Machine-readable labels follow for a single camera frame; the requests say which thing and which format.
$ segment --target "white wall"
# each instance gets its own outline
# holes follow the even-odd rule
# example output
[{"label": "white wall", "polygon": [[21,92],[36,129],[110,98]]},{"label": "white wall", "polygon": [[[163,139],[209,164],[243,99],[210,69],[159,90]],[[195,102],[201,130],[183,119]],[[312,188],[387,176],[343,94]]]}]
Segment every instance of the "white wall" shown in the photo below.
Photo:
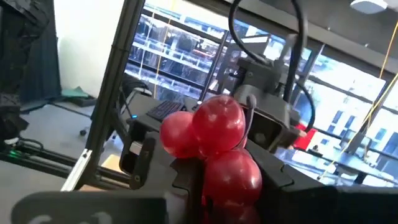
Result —
[{"label": "white wall", "polygon": [[98,96],[123,0],[54,0],[61,86]]}]

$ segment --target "table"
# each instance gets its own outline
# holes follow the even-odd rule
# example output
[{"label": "table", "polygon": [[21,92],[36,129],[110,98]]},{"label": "table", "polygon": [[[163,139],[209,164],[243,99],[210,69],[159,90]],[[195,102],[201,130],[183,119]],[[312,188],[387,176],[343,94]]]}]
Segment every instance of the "table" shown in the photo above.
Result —
[{"label": "table", "polygon": [[351,155],[351,154],[348,154],[345,152],[341,153],[340,150],[335,149],[334,147],[322,150],[322,152],[320,152],[320,153],[322,153],[322,155],[313,154],[308,151],[298,151],[296,153],[307,153],[307,154],[312,155],[313,157],[324,159],[324,160],[330,161],[330,162],[334,161],[335,164],[338,164],[339,166],[358,171],[358,176],[354,180],[355,184],[362,184],[363,180],[365,179],[365,177],[367,175],[377,177],[378,179],[385,180],[385,181],[391,182],[393,184],[398,184],[398,182],[396,182],[394,180],[387,179],[387,178],[383,177],[381,171],[370,167],[369,165],[367,165],[364,161],[362,161],[355,155]]}]

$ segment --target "red object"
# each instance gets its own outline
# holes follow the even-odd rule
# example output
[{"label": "red object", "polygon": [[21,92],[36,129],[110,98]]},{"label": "red object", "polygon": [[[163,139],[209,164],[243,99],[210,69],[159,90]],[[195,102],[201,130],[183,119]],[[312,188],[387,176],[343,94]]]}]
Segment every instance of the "red object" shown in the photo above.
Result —
[{"label": "red object", "polygon": [[[296,126],[297,129],[304,131],[305,126],[302,124],[299,124]],[[298,137],[296,141],[293,143],[293,147],[295,149],[302,149],[302,150],[307,150],[308,145],[310,144],[314,134],[317,132],[316,129],[312,128],[305,137]]]},{"label": "red object", "polygon": [[260,169],[245,153],[232,150],[207,159],[203,190],[214,203],[253,205],[261,188]]},{"label": "red object", "polygon": [[160,140],[163,148],[177,158],[198,155],[198,141],[192,129],[193,114],[178,111],[168,115],[160,125]]},{"label": "red object", "polygon": [[200,143],[199,150],[205,157],[229,151],[243,137],[243,109],[230,96],[214,96],[196,110],[192,125]]}]

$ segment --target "gray carpet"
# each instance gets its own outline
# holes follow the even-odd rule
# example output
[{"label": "gray carpet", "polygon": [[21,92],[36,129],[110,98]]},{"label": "gray carpet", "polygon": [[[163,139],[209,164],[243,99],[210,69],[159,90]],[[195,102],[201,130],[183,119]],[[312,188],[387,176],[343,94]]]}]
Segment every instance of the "gray carpet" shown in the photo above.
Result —
[{"label": "gray carpet", "polygon": [[[63,103],[73,110],[91,114],[91,108],[79,108],[70,103]],[[81,137],[79,131],[89,126],[91,121],[56,106],[47,105],[23,116],[30,125],[21,133],[43,143],[48,150],[77,158],[85,148],[86,136]],[[108,141],[105,152],[101,155],[102,163],[110,154],[120,155],[123,144],[120,139]],[[8,224],[12,207],[21,198],[41,191],[60,190],[65,179],[44,174],[25,167],[0,161],[0,223]]]}]

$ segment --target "yellow cable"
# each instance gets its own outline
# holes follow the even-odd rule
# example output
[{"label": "yellow cable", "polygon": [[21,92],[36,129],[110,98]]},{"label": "yellow cable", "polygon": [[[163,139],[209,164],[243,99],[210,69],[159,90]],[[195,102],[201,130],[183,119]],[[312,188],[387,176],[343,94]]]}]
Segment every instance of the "yellow cable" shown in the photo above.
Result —
[{"label": "yellow cable", "polygon": [[[393,31],[393,33],[392,33],[392,37],[391,37],[391,40],[390,40],[390,44],[389,44],[389,47],[388,47],[388,50],[387,50],[386,57],[384,58],[383,65],[382,65],[382,67],[381,67],[381,71],[380,71],[380,76],[379,76],[379,78],[382,77],[382,74],[383,74],[383,71],[384,71],[384,67],[386,66],[386,62],[387,62],[387,59],[388,59],[388,55],[389,55],[389,53],[390,53],[391,45],[392,45],[392,42],[393,42],[393,40],[394,40],[394,37],[395,37],[395,34],[396,34],[397,29],[398,29],[398,21],[397,21],[396,27],[395,27],[395,29],[394,29],[394,31]],[[389,86],[387,87],[387,89],[385,90],[385,92],[383,93],[383,95],[382,95],[382,96],[380,97],[380,99],[377,101],[377,103],[372,105],[369,114],[365,117],[365,119],[364,119],[364,121],[362,122],[361,126],[365,124],[365,122],[366,122],[367,119],[369,119],[369,121],[370,121],[371,115],[372,115],[373,111],[380,105],[381,101],[383,101],[384,98],[387,96],[387,92],[393,87],[393,83],[396,82],[397,78],[398,78],[398,72],[397,72],[397,74],[395,75],[395,77],[392,79],[392,81],[390,82]],[[351,142],[353,141],[353,139],[356,137],[357,134],[358,134],[358,133],[354,134],[354,136],[348,141],[348,143],[347,143],[347,145],[345,146],[345,148],[344,148],[343,150],[341,150],[341,152],[339,153],[339,157],[345,152],[345,150],[347,150],[348,146],[351,144]],[[335,162],[336,162],[336,160],[333,160],[333,161],[330,163],[329,166],[332,166]],[[323,173],[319,176],[319,180],[321,180],[321,179],[326,175],[327,172],[328,172],[327,169],[326,169],[325,171],[323,171]]]},{"label": "yellow cable", "polygon": [[[381,79],[381,77],[383,76],[384,68],[386,67],[386,63],[388,61],[388,56],[390,55],[390,49],[391,49],[392,43],[394,41],[394,38],[396,36],[397,29],[398,29],[398,21],[397,21],[396,27],[394,28],[394,31],[392,32],[392,36],[391,36],[391,39],[390,39],[390,44],[388,45],[388,48],[387,48],[387,54],[386,54],[386,57],[384,57],[383,65],[382,65],[382,67],[380,69],[379,79]],[[372,112],[370,112],[369,114],[370,115],[369,115],[368,123],[366,125],[365,133],[369,130],[369,128],[371,126]],[[366,156],[366,154],[368,153],[368,145],[365,147],[365,152],[364,153],[365,153],[364,155]]]},{"label": "yellow cable", "polygon": [[[176,0],[172,0],[171,11],[174,10],[175,2],[176,2]],[[163,49],[164,49],[164,44],[166,43],[167,34],[169,33],[169,26],[170,26],[171,21],[172,21],[172,20],[169,18],[169,22],[167,23],[167,27],[166,27],[166,34],[164,35],[163,43],[162,43]],[[162,61],[162,56],[160,55],[160,56],[159,56],[159,61],[157,62],[157,68],[156,68],[155,87],[154,87],[154,99],[156,99],[156,93],[157,93],[157,78],[158,78],[158,76],[159,76],[159,70],[160,70],[160,63],[161,63],[161,61]]]}]

